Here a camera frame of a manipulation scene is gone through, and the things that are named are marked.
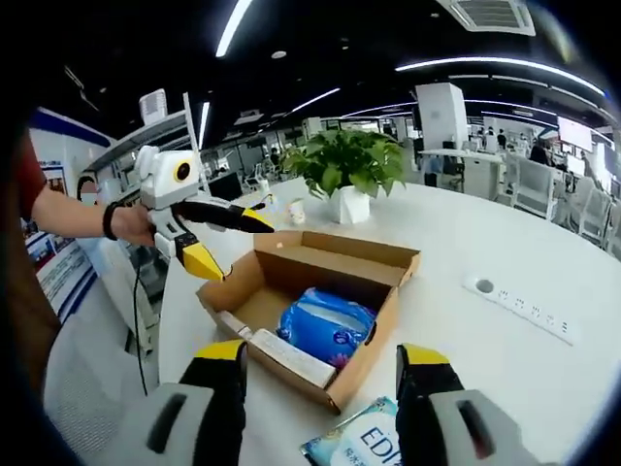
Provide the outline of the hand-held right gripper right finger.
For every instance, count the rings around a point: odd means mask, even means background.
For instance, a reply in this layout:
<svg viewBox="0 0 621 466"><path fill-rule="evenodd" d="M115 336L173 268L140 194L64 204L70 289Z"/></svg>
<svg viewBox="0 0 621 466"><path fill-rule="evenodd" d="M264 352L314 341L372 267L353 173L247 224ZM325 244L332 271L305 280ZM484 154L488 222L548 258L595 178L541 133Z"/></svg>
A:
<svg viewBox="0 0 621 466"><path fill-rule="evenodd" d="M463 387L447 357L397 346L396 430L405 465L538 465L518 424L476 389Z"/></svg>

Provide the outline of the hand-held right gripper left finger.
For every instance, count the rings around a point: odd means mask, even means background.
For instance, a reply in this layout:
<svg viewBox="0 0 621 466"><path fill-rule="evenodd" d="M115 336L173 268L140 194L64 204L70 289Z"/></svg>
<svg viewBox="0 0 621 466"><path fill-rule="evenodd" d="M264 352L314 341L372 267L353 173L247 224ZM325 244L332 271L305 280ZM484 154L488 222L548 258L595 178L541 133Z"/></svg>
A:
<svg viewBox="0 0 621 466"><path fill-rule="evenodd" d="M106 465L237 465L245 429L247 342L200 349L177 383L124 416Z"/></svg>

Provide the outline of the person's left hand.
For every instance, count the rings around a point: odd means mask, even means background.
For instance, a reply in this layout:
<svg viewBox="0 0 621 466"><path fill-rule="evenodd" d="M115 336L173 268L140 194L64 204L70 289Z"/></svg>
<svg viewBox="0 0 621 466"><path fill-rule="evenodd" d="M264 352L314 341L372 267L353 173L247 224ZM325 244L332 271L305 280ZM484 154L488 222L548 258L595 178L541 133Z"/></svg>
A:
<svg viewBox="0 0 621 466"><path fill-rule="evenodd" d="M138 246L154 246L151 226L147 209L141 204L118 207L114 210L111 219L111 231L114 236Z"/></svg>

